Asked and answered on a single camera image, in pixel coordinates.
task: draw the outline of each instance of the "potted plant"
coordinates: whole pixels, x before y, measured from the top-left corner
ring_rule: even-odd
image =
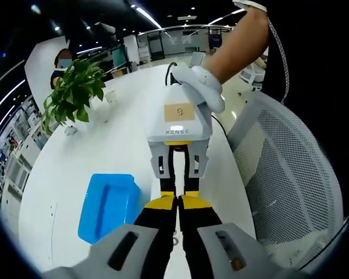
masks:
[[[87,110],[91,106],[90,99],[96,96],[102,101],[104,98],[102,89],[106,85],[101,80],[103,73],[96,63],[74,60],[63,77],[57,79],[55,89],[44,101],[44,131],[51,133],[49,123],[52,119],[61,125],[65,125],[68,119],[89,122]]]

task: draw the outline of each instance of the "white glove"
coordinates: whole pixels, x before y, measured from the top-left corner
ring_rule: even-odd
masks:
[[[225,103],[221,98],[222,86],[217,78],[205,68],[194,66],[190,69],[175,66],[171,70],[173,77],[180,84],[187,84],[199,92],[211,111],[222,113],[225,110]]]

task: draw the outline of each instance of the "blue box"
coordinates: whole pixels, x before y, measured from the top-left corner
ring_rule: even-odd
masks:
[[[140,189],[130,174],[93,174],[80,215],[78,236],[90,244],[141,212]]]

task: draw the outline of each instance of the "gray office chair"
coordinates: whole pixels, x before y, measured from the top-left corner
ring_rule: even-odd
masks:
[[[202,65],[204,57],[205,57],[205,53],[203,53],[203,52],[193,52],[193,54],[191,55],[191,61],[189,64],[189,68],[191,68],[193,66]]]
[[[302,267],[343,225],[339,183],[316,139],[289,109],[260,91],[228,134],[257,240],[283,267]]]

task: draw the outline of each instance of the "white desk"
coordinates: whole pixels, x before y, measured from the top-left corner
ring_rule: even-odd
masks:
[[[164,84],[166,69],[167,65],[157,66],[107,81],[106,91],[115,90],[117,97],[110,120],[69,137],[59,126],[44,146],[27,180],[19,216],[20,244],[40,271],[72,266],[87,257],[90,245],[78,237],[77,230],[92,174],[133,175],[141,188],[142,205],[159,195],[154,193],[159,191],[159,180],[149,161],[142,111],[148,93]],[[255,237],[250,206],[232,152],[218,123],[214,122],[213,127],[200,195],[213,204],[223,221],[233,221]],[[178,158],[176,155],[175,168],[183,171]],[[178,278],[179,270],[170,264],[168,278]]]

